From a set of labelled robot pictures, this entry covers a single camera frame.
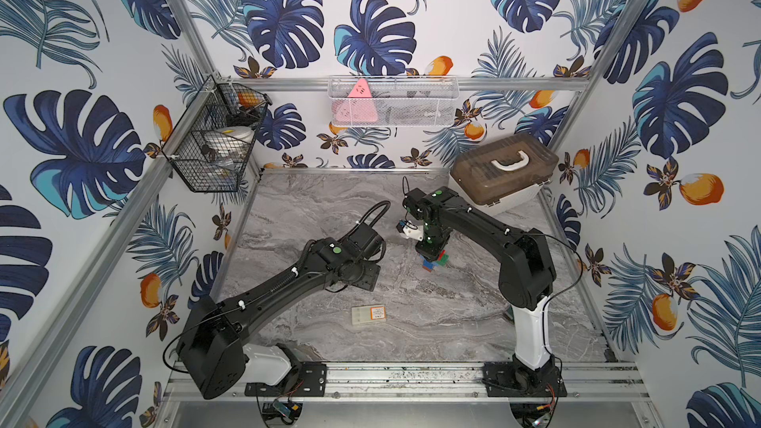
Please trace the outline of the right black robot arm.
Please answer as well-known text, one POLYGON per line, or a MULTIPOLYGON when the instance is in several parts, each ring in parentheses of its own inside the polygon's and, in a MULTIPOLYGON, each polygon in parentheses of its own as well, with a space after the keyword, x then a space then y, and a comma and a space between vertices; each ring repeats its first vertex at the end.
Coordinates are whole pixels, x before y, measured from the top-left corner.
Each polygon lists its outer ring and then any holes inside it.
POLYGON ((497 287, 513 308, 516 330, 513 358, 527 370, 549 368, 554 356, 546 335, 546 308, 557 271, 546 236, 536 230, 509 226, 471 206, 446 186, 432 192, 408 190, 402 206, 416 223, 411 230, 400 224, 398 231, 416 241, 416 252, 426 262, 439 263, 454 232, 497 260, 497 287))

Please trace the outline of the green long lego brick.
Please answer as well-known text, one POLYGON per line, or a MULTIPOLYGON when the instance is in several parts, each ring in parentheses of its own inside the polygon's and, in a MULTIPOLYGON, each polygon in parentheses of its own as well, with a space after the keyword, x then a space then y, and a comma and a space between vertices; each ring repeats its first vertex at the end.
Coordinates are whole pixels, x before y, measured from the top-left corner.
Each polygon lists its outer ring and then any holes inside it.
POLYGON ((439 256, 439 258, 436 260, 436 264, 440 266, 445 266, 447 265, 448 261, 449 261, 449 255, 446 252, 443 252, 439 256))

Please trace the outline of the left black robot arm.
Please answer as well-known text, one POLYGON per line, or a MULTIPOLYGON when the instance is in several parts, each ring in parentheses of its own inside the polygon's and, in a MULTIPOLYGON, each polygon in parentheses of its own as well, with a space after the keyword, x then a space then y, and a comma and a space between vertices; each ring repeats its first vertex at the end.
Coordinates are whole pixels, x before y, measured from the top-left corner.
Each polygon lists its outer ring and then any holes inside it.
POLYGON ((200 395, 214 399, 238 382, 285 386, 300 369, 280 346, 248 347, 251 337, 309 295, 339 285, 372 291, 386 242, 359 224, 335 240, 308 241, 297 261, 253 289, 220 302, 200 297, 190 311, 176 352, 200 395))

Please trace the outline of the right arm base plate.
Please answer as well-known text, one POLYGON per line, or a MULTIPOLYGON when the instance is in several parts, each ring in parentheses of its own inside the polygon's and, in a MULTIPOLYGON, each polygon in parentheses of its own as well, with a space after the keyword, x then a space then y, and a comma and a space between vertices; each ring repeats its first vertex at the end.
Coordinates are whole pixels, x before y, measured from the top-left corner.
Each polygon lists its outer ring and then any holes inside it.
POLYGON ((514 360, 485 363, 482 383, 488 397, 565 397, 568 395, 562 371, 550 359, 539 369, 514 360))

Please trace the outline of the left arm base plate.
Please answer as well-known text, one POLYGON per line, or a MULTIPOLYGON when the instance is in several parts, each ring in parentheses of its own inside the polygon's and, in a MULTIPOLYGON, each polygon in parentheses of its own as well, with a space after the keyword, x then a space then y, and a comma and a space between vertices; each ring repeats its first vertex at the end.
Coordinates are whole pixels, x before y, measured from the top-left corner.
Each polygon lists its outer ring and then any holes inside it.
POLYGON ((327 382, 328 367, 319 362, 297 363, 274 386, 262 382, 246 384, 245 396, 248 397, 323 397, 327 382))

